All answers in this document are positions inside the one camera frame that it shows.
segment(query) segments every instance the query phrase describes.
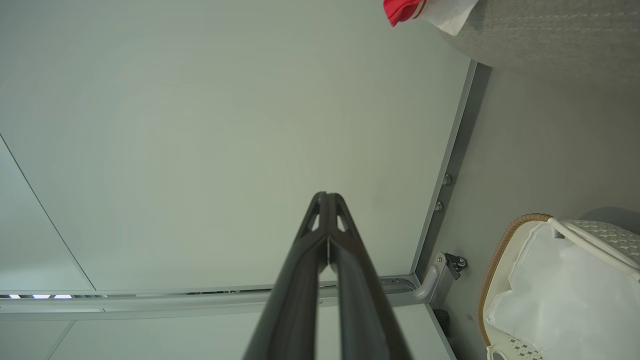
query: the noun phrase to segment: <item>red object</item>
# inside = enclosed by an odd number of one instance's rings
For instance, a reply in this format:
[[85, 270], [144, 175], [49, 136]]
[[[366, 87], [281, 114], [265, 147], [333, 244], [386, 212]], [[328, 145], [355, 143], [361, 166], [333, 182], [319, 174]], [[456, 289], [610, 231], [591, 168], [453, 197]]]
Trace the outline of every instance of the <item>red object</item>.
[[415, 13], [422, 0], [384, 0], [385, 13], [391, 23], [395, 26], [398, 22], [407, 21]]

